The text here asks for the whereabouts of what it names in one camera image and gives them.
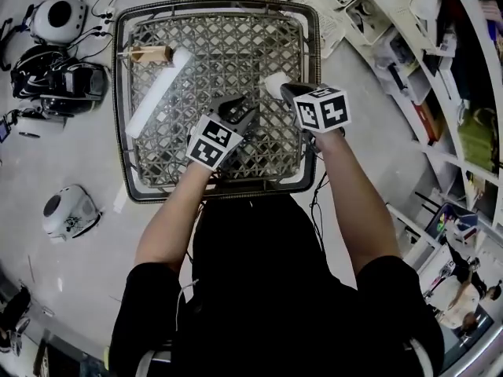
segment white cube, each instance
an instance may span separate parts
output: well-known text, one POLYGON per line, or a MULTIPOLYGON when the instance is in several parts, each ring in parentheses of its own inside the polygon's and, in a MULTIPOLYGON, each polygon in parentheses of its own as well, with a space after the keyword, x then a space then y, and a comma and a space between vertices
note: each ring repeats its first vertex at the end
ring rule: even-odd
POLYGON ((327 87, 293 100, 303 129, 325 133, 351 123, 346 91, 327 87))
POLYGON ((216 170, 243 137, 211 117, 202 115, 190 138, 186 155, 211 170, 216 170))

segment hand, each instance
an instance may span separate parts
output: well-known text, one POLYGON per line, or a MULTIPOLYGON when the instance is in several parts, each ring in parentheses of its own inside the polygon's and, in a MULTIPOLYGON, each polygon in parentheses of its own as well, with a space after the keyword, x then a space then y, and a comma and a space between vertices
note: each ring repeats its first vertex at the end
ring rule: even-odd
POLYGON ((316 146, 321 152, 330 152, 337 147, 341 139, 344 139, 338 129, 326 133, 313 132, 313 135, 316 137, 316 146))

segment tiled floor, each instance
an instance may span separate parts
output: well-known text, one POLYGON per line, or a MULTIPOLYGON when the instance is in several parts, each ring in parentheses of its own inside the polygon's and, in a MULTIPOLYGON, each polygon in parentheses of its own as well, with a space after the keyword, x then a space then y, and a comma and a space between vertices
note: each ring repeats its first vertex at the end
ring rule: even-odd
MULTIPOLYGON (((0 18, 22 18, 26 5, 43 0, 0 0, 0 18)), ((116 8, 161 0, 119 0, 116 8)), ((97 24, 90 18, 87 27, 97 24)), ((18 35, 6 54, 14 62, 31 45, 18 35)), ((101 49, 89 38, 80 54, 101 49)), ((110 64, 110 49, 95 57, 110 64)), ((346 43, 323 64, 323 82, 347 89, 353 124, 347 139, 365 172, 386 201, 401 206, 423 173, 424 156, 403 144, 411 132, 399 109, 384 95, 373 73, 346 43)), ((11 98, 9 73, 0 74, 0 112, 17 106, 11 98)), ((76 346, 99 356, 109 343, 125 280, 143 228, 159 206, 127 203, 122 214, 112 204, 122 183, 117 156, 110 93, 101 108, 68 122, 62 135, 38 141, 12 136, 0 147, 0 241, 2 267, 21 279, 52 320, 39 319, 76 346), (52 245, 42 231, 42 208, 61 187, 79 183, 105 216, 101 224, 78 240, 52 245)), ((318 178, 323 170, 319 164, 318 178)), ((312 191, 296 196, 309 210, 312 191)), ((351 264, 336 225, 329 187, 319 197, 323 208, 325 245, 332 272, 354 285, 351 264)), ((187 280, 187 270, 182 275, 187 280)))

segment power strip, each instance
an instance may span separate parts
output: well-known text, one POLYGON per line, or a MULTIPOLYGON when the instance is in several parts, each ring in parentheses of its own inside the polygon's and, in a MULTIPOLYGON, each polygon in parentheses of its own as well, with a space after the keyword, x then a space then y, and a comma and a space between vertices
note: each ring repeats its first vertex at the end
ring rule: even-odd
MULTIPOLYGON (((113 7, 107 7, 105 9, 105 11, 103 13, 101 13, 101 15, 109 15, 109 14, 112 14, 110 16, 110 18, 101 18, 101 21, 100 21, 100 25, 101 25, 101 30, 100 32, 110 32, 110 30, 112 29, 112 25, 115 21, 115 18, 116 18, 116 9, 114 9, 113 7)), ((109 35, 106 35, 105 36, 97 36, 96 39, 105 39, 107 38, 109 35)))

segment leg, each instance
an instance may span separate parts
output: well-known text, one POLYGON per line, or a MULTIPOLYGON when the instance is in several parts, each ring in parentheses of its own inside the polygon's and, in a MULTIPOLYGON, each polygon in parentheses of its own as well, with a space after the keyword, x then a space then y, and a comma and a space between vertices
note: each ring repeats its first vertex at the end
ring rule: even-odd
POLYGON ((20 292, 7 304, 2 315, 2 329, 13 331, 24 312, 28 309, 31 301, 30 292, 26 287, 22 287, 20 292))

